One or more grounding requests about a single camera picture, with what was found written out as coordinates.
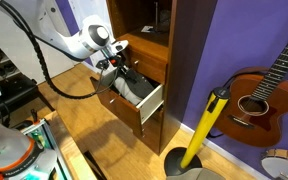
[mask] black stand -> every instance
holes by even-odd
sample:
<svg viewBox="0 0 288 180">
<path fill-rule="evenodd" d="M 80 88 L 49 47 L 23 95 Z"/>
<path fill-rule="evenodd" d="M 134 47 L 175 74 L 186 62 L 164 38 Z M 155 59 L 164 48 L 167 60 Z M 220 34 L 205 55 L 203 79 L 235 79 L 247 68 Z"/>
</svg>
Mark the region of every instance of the black stand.
<svg viewBox="0 0 288 180">
<path fill-rule="evenodd" d="M 190 164 L 185 168 L 181 168 L 180 164 L 186 152 L 186 148 L 178 147 L 172 149 L 165 157 L 164 170 L 166 176 L 178 176 L 193 168 L 202 168 L 201 160 L 198 156 L 194 156 Z"/>
</svg>

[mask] wooden drawer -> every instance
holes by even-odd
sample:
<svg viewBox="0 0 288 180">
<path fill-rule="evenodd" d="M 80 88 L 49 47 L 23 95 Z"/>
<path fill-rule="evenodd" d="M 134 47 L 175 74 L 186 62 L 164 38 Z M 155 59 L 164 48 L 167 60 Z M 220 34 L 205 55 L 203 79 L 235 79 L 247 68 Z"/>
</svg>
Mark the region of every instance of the wooden drawer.
<svg viewBox="0 0 288 180">
<path fill-rule="evenodd" d="M 104 89 L 113 78 L 114 73 L 105 76 L 105 81 L 100 89 Z M 94 87 L 98 81 L 91 77 Z M 143 124 L 163 104 L 163 85 L 157 86 L 144 100 L 134 106 L 113 90 L 98 94 L 101 104 L 127 124 L 137 137 L 143 136 Z"/>
<path fill-rule="evenodd" d="M 129 50 L 129 56 L 132 67 L 137 72 L 160 84 L 165 83 L 166 63 L 136 50 Z"/>
</svg>

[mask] open drawer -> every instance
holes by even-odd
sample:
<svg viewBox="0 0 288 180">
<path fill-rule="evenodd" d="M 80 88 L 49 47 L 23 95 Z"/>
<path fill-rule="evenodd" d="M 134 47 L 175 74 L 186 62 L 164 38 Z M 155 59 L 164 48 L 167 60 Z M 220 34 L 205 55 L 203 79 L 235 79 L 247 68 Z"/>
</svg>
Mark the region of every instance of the open drawer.
<svg viewBox="0 0 288 180">
<path fill-rule="evenodd" d="M 114 72 L 109 73 L 103 78 L 99 90 L 103 90 L 111 84 L 114 79 L 114 74 Z M 94 87 L 97 87 L 99 83 L 98 80 L 91 77 L 91 81 Z M 112 89 L 99 93 L 98 97 L 102 105 L 133 130 L 133 134 L 142 137 L 143 124 L 163 104 L 163 87 L 161 84 L 155 87 L 155 89 L 136 106 Z"/>
</svg>

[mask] guitar sound hole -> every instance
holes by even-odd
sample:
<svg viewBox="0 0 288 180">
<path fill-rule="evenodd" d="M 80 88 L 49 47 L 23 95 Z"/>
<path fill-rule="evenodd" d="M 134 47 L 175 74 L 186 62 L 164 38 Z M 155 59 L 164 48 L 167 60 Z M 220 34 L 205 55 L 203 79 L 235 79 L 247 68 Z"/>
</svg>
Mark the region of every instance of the guitar sound hole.
<svg viewBox="0 0 288 180">
<path fill-rule="evenodd" d="M 255 100 L 251 96 L 244 96 L 238 101 L 239 108 L 246 114 L 261 116 L 268 111 L 266 101 Z"/>
</svg>

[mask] cabinet door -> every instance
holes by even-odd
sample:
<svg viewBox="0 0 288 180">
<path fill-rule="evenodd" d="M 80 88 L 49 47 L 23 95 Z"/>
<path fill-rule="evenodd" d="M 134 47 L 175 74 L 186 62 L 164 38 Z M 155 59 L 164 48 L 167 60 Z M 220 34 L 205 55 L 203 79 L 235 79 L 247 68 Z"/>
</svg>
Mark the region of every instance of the cabinet door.
<svg viewBox="0 0 288 180">
<path fill-rule="evenodd" d="M 73 61 L 61 52 L 39 41 L 51 77 L 72 67 Z M 33 46 L 25 33 L 13 20 L 0 11 L 0 48 L 16 67 L 26 76 L 38 83 L 44 81 L 44 76 Z"/>
</svg>

